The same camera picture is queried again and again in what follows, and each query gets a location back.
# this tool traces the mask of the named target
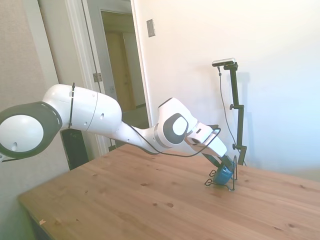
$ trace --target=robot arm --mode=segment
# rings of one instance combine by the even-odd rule
[[[81,87],[57,84],[46,92],[42,101],[0,113],[0,162],[39,154],[60,130],[68,127],[120,140],[150,154],[186,141],[195,151],[210,143],[204,154],[225,155],[227,148],[216,137],[217,131],[200,123],[179,100],[168,99],[158,111],[155,126],[131,127],[122,121],[121,108],[113,98]]]

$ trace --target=gray wall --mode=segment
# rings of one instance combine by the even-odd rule
[[[37,36],[31,34],[23,2],[1,0],[0,23],[2,111],[14,105],[40,101],[48,88],[48,82],[34,44],[33,38]],[[35,157],[0,163],[0,239],[34,238],[30,223],[17,202],[17,196],[68,169],[59,135],[43,153]]]

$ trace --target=white wall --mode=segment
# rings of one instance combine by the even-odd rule
[[[219,124],[229,150],[213,60],[234,57],[243,143],[251,166],[279,172],[319,168],[320,2],[318,0],[132,0],[152,108],[180,99],[205,124]],[[156,36],[148,38],[146,21]],[[227,108],[230,77],[222,73]],[[237,113],[227,110],[236,134]]]
[[[37,0],[1,0],[0,112],[15,105],[41,101],[49,84],[58,83],[54,81],[57,76],[52,71],[54,66],[39,14]],[[30,29],[29,23],[36,25]],[[34,239],[30,221],[17,196],[68,170],[59,134],[37,156],[0,163],[1,240]]]
[[[131,3],[123,0],[87,0],[87,5],[98,52],[105,94],[117,99],[101,10],[115,13],[132,13]]]
[[[123,38],[131,76],[135,105],[139,106],[145,104],[146,99],[144,93],[144,85],[142,83],[136,34],[134,32],[124,32]]]

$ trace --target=wood grain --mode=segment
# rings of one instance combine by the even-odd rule
[[[318,240],[320,184],[239,166],[205,187],[204,157],[125,145],[19,197],[55,240]]]

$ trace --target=door frame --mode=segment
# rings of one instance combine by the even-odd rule
[[[66,5],[68,17],[69,17],[70,27],[73,35],[74,44],[75,44],[75,50],[76,50],[80,68],[81,68],[83,84],[85,88],[89,90],[97,91],[99,89],[99,86],[98,86],[98,83],[94,81],[92,62],[93,62],[93,58],[98,59],[98,53],[97,53],[95,40],[93,37],[92,27],[90,28],[91,20],[90,20],[87,1],[84,0],[83,6],[82,6],[81,0],[65,0],[65,5]],[[89,32],[87,28],[83,27],[86,25],[85,21],[87,21]],[[91,39],[93,56],[91,54],[91,49],[88,47],[90,45],[88,43],[88,41],[90,40],[89,36]],[[100,72],[99,64],[97,64],[96,68],[97,68],[97,71]],[[103,81],[100,82],[100,91],[102,94],[105,94]],[[102,156],[107,154],[109,152],[109,147],[111,146],[111,142],[109,138],[95,134],[95,140],[97,143],[99,155]]]
[[[116,14],[126,14],[126,15],[132,15],[133,18],[133,24],[134,24],[134,32],[135,32],[135,37],[136,37],[136,44],[138,48],[138,56],[139,56],[139,62],[140,62],[140,68],[141,68],[141,76],[142,76],[142,85],[143,85],[143,92],[144,92],[144,98],[145,98],[145,105],[146,105],[146,112],[147,112],[147,117],[148,117],[148,123],[149,126],[153,126],[152,122],[152,111],[151,111],[151,101],[150,101],[150,94],[149,94],[149,88],[148,88],[148,81],[147,81],[147,73],[146,73],[146,66],[145,66],[145,59],[142,54],[142,43],[140,41],[140,31],[138,28],[138,23],[137,23],[137,16],[136,16],[136,10],[135,10],[135,5],[134,5],[134,0],[131,0],[131,10],[132,12],[124,12],[124,11],[114,11],[110,8],[107,7],[99,7],[99,18],[100,18],[100,27],[103,32],[105,32],[104,28],[104,22],[102,19],[102,14],[101,12],[109,12],[109,13],[116,13]],[[104,36],[104,42],[106,49],[108,50],[108,45],[107,45],[107,39],[106,39],[106,34],[103,34]]]

